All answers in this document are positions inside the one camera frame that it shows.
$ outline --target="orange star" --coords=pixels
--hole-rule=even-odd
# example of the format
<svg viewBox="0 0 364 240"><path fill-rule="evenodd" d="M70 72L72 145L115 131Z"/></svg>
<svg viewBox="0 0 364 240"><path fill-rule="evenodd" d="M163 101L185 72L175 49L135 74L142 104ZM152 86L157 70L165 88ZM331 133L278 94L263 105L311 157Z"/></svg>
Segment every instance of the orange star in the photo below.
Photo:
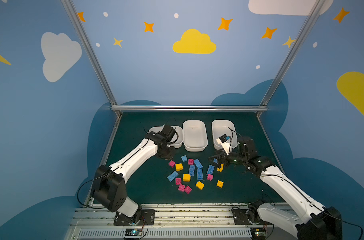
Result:
<svg viewBox="0 0 364 240"><path fill-rule="evenodd" d="M275 32L276 29L270 29L270 28L266 28L266 33L265 35L262 36L262 38L270 38L273 36L273 33Z"/></svg>
<svg viewBox="0 0 364 240"><path fill-rule="evenodd" d="M86 22L84 19L84 12L78 13L78 17L80 17L81 21Z"/></svg>
<svg viewBox="0 0 364 240"><path fill-rule="evenodd" d="M342 10L338 13L338 15L333 20L338 20L339 23L342 22L342 19L349 14L350 12L347 12L342 8Z"/></svg>
<svg viewBox="0 0 364 240"><path fill-rule="evenodd" d="M226 31L229 30L229 24L232 21L232 19L226 20L222 18L221 25L219 26L218 30L225 29Z"/></svg>
<svg viewBox="0 0 364 240"><path fill-rule="evenodd" d="M153 25L154 23L147 23L145 22L145 31L151 31L153 33Z"/></svg>

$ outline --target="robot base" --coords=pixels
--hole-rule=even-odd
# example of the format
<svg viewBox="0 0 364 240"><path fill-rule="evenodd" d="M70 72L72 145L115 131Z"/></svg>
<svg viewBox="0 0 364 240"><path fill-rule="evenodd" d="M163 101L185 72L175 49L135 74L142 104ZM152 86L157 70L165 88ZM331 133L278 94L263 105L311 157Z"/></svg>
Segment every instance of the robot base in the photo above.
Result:
<svg viewBox="0 0 364 240"><path fill-rule="evenodd" d="M140 218L144 217L145 218L145 225L154 225L154 213L155 210L154 209L145 209L145 210L141 210L141 216ZM114 225L115 226L129 226L132 225L130 219L124 215L124 214L119 214L118 212L115 214L115 218L114 218ZM139 222L137 222L137 226L138 225L143 225L143 220L140 219Z"/></svg>

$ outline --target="yellow toy brick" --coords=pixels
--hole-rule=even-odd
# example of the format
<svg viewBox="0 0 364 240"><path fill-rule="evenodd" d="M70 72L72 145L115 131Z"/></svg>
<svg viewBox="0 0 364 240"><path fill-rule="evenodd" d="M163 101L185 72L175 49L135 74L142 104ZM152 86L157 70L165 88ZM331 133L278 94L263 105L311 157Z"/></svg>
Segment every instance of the yellow toy brick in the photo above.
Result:
<svg viewBox="0 0 364 240"><path fill-rule="evenodd" d="M223 187L223 181L219 181L219 180L218 180L218 182L217 182L217 186L218 186L218 187L220 187L220 188L222 188L222 187Z"/></svg>
<svg viewBox="0 0 364 240"><path fill-rule="evenodd" d="M181 171L181 170L183 170L183 165L182 165L182 163L176 164L176 165L175 165L175 170L177 170L177 171Z"/></svg>
<svg viewBox="0 0 364 240"><path fill-rule="evenodd" d="M200 189L200 190L202 190L203 189L203 187L205 186L203 183L201 183L200 181L198 181L197 182L197 184L196 184L196 186Z"/></svg>
<svg viewBox="0 0 364 240"><path fill-rule="evenodd" d="M190 174L184 174L183 175L183 181L184 182L189 182L191 179L191 175Z"/></svg>
<svg viewBox="0 0 364 240"><path fill-rule="evenodd" d="M223 170L223 163L221 163L221 168L217 168L217 171L222 172L222 170Z"/></svg>

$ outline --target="black bracket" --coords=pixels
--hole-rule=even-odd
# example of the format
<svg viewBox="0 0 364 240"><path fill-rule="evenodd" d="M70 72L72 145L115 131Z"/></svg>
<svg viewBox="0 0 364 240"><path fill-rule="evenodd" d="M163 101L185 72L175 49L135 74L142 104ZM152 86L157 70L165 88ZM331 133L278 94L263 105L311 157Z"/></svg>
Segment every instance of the black bracket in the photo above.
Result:
<svg viewBox="0 0 364 240"><path fill-rule="evenodd" d="M155 210L154 209L142 209L141 210L141 217L145 218L145 226L149 225L152 226L154 225L154 214L155 214ZM115 218L114 218L114 226L129 226L131 221L130 219L124 215L124 214L119 214L118 212L116 212L115 214ZM142 226L143 225L143 220L139 220L139 222L137 223L137 226Z"/></svg>
<svg viewBox="0 0 364 240"><path fill-rule="evenodd" d="M231 209L234 218L235 225L248 225L249 221L247 220L247 209Z"/></svg>

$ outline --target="mounting plate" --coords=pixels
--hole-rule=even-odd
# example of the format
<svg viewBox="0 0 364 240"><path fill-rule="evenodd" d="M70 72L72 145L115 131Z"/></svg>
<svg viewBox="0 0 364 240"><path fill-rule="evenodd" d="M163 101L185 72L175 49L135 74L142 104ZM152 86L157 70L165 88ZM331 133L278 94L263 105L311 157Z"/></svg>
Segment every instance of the mounting plate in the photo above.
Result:
<svg viewBox="0 0 364 240"><path fill-rule="evenodd" d="M145 210L141 210L141 217L145 218L145 226L146 224L149 226L154 225L154 214L155 214L155 210L154 209L145 209ZM119 214L118 212L116 212L115 214L115 218L114 218L114 226L129 226L130 224L127 222L127 217L123 214ZM142 226L143 224L143 220L139 220L137 226Z"/></svg>

